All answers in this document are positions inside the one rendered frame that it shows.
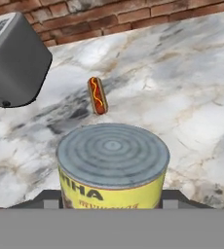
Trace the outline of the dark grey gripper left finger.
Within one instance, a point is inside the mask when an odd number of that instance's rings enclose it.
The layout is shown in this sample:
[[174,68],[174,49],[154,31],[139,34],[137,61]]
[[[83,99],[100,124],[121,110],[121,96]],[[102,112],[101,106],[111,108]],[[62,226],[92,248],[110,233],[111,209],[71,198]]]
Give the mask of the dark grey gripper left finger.
[[32,200],[14,205],[15,209],[61,209],[62,207],[61,191],[59,190],[45,190]]

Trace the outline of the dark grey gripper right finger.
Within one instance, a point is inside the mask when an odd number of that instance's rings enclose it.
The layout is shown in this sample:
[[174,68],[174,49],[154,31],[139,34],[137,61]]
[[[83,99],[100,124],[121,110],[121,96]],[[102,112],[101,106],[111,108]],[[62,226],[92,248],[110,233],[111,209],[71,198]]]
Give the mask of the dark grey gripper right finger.
[[159,203],[160,209],[208,208],[210,206],[188,199],[179,190],[163,190]]

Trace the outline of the yellow label tin can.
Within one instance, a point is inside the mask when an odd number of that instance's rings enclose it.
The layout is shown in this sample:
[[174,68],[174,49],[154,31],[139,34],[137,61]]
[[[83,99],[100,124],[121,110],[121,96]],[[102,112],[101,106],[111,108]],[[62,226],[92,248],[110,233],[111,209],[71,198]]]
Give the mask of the yellow label tin can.
[[64,136],[56,150],[65,208],[153,209],[169,163],[167,145],[129,124],[89,124]]

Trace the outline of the hot dog with mustard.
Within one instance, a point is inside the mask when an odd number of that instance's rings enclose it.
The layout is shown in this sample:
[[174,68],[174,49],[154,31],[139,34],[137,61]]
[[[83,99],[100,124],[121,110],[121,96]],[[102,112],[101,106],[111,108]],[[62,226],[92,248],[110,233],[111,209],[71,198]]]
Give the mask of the hot dog with mustard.
[[108,111],[108,104],[101,80],[98,77],[89,78],[88,89],[93,111],[97,115],[105,114]]

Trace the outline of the grey toaster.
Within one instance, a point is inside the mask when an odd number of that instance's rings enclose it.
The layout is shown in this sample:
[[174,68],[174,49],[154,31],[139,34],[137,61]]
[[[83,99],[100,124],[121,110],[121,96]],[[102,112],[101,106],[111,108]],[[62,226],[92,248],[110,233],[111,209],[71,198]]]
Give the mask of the grey toaster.
[[53,61],[26,17],[0,16],[0,107],[17,108],[36,100]]

